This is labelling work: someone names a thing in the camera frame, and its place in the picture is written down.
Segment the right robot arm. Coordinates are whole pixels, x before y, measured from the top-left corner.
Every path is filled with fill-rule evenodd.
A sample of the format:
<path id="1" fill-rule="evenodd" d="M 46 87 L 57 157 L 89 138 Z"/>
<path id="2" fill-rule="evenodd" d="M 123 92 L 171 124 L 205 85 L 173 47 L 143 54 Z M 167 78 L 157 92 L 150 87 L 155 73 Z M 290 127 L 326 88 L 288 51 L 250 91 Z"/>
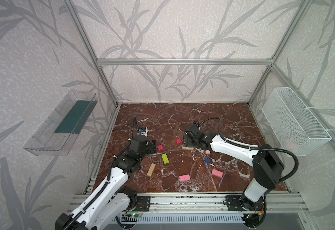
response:
<path id="1" fill-rule="evenodd" d="M 244 144 L 225 138 L 221 133 L 204 133 L 196 125 L 191 125 L 185 134 L 195 148 L 231 156 L 253 168 L 254 178 L 240 198 L 240 205 L 247 209 L 275 189 L 278 183 L 292 177 L 299 168 L 297 156 L 286 149 L 272 148 L 267 144 Z M 294 160 L 293 169 L 285 176 L 282 176 L 285 166 L 277 155 L 278 152 L 285 153 Z"/>

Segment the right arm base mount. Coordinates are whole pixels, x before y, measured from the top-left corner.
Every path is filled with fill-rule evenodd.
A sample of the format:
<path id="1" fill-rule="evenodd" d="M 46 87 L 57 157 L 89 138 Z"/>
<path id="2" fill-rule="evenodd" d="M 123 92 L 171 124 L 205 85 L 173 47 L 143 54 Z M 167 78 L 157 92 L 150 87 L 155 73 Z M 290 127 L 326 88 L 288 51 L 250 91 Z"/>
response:
<path id="1" fill-rule="evenodd" d="M 228 208 L 228 211 L 254 211 L 263 210 L 265 201 L 263 196 L 257 202 L 252 202 L 244 195 L 227 195 L 223 204 Z"/>

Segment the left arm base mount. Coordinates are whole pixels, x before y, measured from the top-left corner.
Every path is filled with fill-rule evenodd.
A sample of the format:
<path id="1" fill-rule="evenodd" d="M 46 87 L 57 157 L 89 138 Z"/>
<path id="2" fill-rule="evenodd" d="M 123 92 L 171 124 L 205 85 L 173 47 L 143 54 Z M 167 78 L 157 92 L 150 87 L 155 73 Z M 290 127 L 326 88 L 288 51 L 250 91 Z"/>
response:
<path id="1" fill-rule="evenodd" d="M 127 210 L 132 211 L 149 211 L 151 205 L 151 196 L 135 196 L 130 199 L 129 206 Z"/>

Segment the natural wood block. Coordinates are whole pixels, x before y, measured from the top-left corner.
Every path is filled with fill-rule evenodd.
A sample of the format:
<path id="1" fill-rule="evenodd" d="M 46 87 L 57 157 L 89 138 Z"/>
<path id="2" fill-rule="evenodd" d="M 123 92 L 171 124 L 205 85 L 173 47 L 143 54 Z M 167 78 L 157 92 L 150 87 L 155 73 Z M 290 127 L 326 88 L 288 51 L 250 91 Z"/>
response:
<path id="1" fill-rule="evenodd" d="M 189 144 L 183 144 L 182 149 L 183 150 L 193 150 L 194 146 L 189 145 Z"/>
<path id="2" fill-rule="evenodd" d="M 148 169 L 148 172 L 147 172 L 147 176 L 151 177 L 153 172 L 154 172 L 154 169 L 155 169 L 156 165 L 154 163 L 152 163 Z"/>

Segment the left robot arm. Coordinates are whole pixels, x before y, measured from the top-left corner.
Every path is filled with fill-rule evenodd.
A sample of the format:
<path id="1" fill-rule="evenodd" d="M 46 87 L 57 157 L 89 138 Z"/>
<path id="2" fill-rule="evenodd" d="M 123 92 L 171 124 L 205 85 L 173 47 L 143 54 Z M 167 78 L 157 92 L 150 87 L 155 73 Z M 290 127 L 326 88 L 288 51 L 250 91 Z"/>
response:
<path id="1" fill-rule="evenodd" d="M 137 193 L 125 183 L 140 170 L 145 156 L 157 151 L 155 140 L 138 134 L 116 156 L 109 166 L 106 178 L 91 195 L 71 214 L 63 213 L 55 222 L 57 230 L 103 230 L 122 211 L 137 205 Z"/>

